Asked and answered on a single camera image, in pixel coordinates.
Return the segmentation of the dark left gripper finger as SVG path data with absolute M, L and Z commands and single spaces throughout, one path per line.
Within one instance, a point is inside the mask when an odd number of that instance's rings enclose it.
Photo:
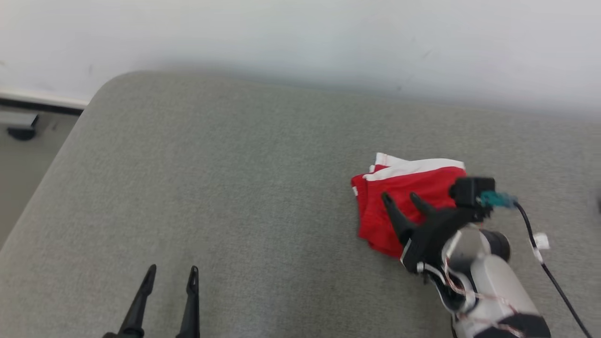
M 107 332 L 103 338 L 143 338 L 143 319 L 148 296 L 152 293 L 154 279 L 156 276 L 156 265 L 152 264 L 144 276 L 142 283 L 134 297 L 134 300 L 120 326 L 118 332 Z
M 186 284 L 186 306 L 182 324 L 176 338 L 200 338 L 200 297 L 198 293 L 198 268 L 192 266 Z

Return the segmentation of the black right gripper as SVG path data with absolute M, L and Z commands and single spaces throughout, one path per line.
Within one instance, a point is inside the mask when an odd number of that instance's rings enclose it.
M 393 197 L 387 192 L 381 194 L 393 231 L 403 246 L 400 261 L 412 274 L 418 274 L 418 263 L 441 263 L 442 248 L 459 230 L 470 223 L 482 223 L 492 213 L 485 209 L 437 209 L 410 193 L 410 199 L 420 214 L 419 224 L 414 224 L 398 208 Z

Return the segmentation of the red and white shorts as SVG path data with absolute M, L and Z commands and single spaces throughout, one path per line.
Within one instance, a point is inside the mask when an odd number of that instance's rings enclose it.
M 358 202 L 358 236 L 368 242 L 371 249 L 399 258 L 403 246 L 393 231 L 388 212 L 381 199 L 388 193 L 408 220 L 421 225 L 423 216 L 410 200 L 416 193 L 436 209 L 455 207 L 449 189 L 455 180 L 466 176 L 464 162 L 447 158 L 402 160 L 395 156 L 377 153 L 369 171 L 351 179 Z

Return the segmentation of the grey fabric sofa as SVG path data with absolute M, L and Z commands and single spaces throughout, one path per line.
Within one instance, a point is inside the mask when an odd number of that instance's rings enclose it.
M 515 195 L 601 338 L 601 118 L 507 114 L 150 72 L 96 93 L 0 250 L 0 338 L 101 338 L 150 265 L 174 338 L 191 266 L 207 338 L 451 338 L 433 287 L 358 238 L 377 152 Z

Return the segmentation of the black floor object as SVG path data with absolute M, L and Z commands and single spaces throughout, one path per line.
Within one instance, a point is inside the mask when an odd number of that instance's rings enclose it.
M 25 122 L 19 122 L 7 126 L 7 133 L 13 139 L 19 141 L 30 141 L 37 135 L 36 127 L 39 121 L 39 115 L 34 114 L 28 117 Z

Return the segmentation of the white and black baseboard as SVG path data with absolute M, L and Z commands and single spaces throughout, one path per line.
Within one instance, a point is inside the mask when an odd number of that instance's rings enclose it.
M 0 86 L 0 106 L 79 117 L 90 100 L 65 98 Z

